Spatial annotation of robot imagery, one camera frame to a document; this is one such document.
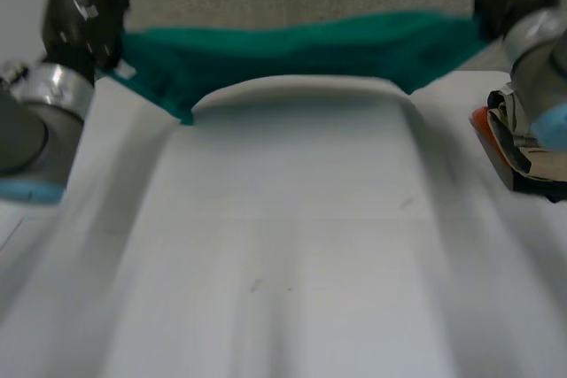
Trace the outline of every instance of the teal towel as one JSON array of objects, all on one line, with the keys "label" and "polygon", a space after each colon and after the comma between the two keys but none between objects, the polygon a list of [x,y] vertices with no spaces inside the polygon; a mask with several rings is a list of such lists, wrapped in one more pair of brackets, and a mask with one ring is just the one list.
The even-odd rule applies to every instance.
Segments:
[{"label": "teal towel", "polygon": [[471,18],[387,12],[277,30],[155,28],[124,34],[122,44],[136,73],[112,77],[191,124],[207,94],[270,75],[378,77],[411,93],[487,42]]}]

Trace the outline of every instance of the white table surface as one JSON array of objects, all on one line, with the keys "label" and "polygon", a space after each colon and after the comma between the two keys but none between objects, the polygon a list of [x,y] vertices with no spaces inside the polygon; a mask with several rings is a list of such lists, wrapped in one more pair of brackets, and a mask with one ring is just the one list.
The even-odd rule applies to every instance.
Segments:
[{"label": "white table surface", "polygon": [[0,205],[0,376],[565,376],[566,207],[468,122],[508,78],[247,82],[194,127],[99,82],[63,204]]}]

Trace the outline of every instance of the green cloth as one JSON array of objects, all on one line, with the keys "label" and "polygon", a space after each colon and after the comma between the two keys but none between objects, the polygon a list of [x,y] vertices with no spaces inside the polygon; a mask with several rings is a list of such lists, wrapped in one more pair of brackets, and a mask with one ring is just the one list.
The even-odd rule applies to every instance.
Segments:
[{"label": "green cloth", "polygon": [[387,12],[277,30],[155,28],[123,35],[136,69],[112,77],[184,124],[191,108],[227,86],[283,74],[371,76],[411,93],[449,73],[487,42],[471,18]]}]

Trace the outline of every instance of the silver metal joint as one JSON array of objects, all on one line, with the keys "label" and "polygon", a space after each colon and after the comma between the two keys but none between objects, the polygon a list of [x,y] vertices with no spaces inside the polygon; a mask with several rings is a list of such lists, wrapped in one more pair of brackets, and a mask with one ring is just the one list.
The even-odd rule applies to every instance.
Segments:
[{"label": "silver metal joint", "polygon": [[531,48],[559,37],[567,28],[567,11],[543,9],[520,19],[504,39],[508,58],[514,64]]},{"label": "silver metal joint", "polygon": [[85,120],[95,88],[77,72],[57,64],[40,64],[27,77],[18,96],[22,103],[56,106]]}]

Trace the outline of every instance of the orange object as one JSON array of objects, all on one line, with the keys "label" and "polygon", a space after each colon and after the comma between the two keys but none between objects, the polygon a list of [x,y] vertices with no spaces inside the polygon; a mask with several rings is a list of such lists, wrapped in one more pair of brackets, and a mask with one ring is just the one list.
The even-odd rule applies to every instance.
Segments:
[{"label": "orange object", "polygon": [[508,163],[504,154],[500,150],[496,139],[494,139],[493,132],[490,130],[488,126],[488,107],[483,106],[482,108],[478,108],[472,113],[472,122],[477,129],[478,132],[482,134],[482,136],[498,151],[498,155],[505,164]]}]

